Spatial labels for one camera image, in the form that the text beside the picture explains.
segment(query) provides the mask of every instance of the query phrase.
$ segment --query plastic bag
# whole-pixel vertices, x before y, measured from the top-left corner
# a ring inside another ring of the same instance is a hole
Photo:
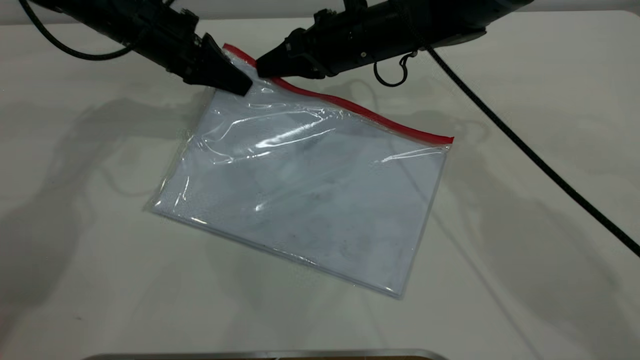
[[[225,52],[253,87],[214,94],[152,211],[400,297],[452,138]]]

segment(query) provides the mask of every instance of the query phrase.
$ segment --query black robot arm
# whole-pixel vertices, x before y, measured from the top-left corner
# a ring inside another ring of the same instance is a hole
[[[176,12],[162,0],[32,0],[126,45],[121,51],[105,55],[83,54],[63,45],[44,28],[27,0],[19,1],[40,32],[72,56],[109,60],[135,51],[187,84],[213,86],[239,95],[246,94],[252,85],[209,34],[202,38],[195,34],[199,20],[196,15],[188,10]]]
[[[486,33],[491,22],[533,0],[344,0],[345,11],[322,10],[315,24],[296,29],[258,59],[264,78],[322,79],[426,46],[460,44]]]

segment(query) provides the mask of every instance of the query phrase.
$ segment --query clear plastic bag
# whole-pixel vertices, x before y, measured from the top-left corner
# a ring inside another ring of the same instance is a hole
[[[154,213],[401,297],[452,138],[260,79],[217,91]]]

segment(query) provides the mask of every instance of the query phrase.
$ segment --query gray wall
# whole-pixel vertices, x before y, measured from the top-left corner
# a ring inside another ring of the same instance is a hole
[[[381,1],[369,0],[369,4]],[[633,6],[640,7],[640,0],[535,0],[527,10],[611,10]],[[188,8],[202,19],[304,17],[322,8],[341,9],[342,0],[177,0],[175,7]],[[72,21],[47,10],[38,14],[45,22]],[[25,24],[27,21],[17,0],[0,0],[0,24]]]

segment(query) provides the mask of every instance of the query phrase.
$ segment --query metal hook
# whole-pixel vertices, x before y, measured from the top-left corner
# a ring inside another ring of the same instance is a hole
[[[384,81],[381,77],[380,74],[378,74],[378,62],[376,61],[376,63],[373,64],[373,74],[376,76],[376,79],[385,86],[388,86],[390,88],[395,88],[397,86],[400,86],[402,84],[404,84],[404,82],[406,81],[406,78],[409,76],[409,70],[407,70],[406,68],[406,62],[407,60],[409,60],[409,58],[414,58],[418,56],[418,52],[414,51],[412,53],[409,53],[407,55],[404,55],[401,59],[400,59],[400,67],[402,68],[403,71],[403,76],[402,76],[402,80],[400,80],[399,83],[395,83],[395,84],[390,84],[387,83],[386,81]]]

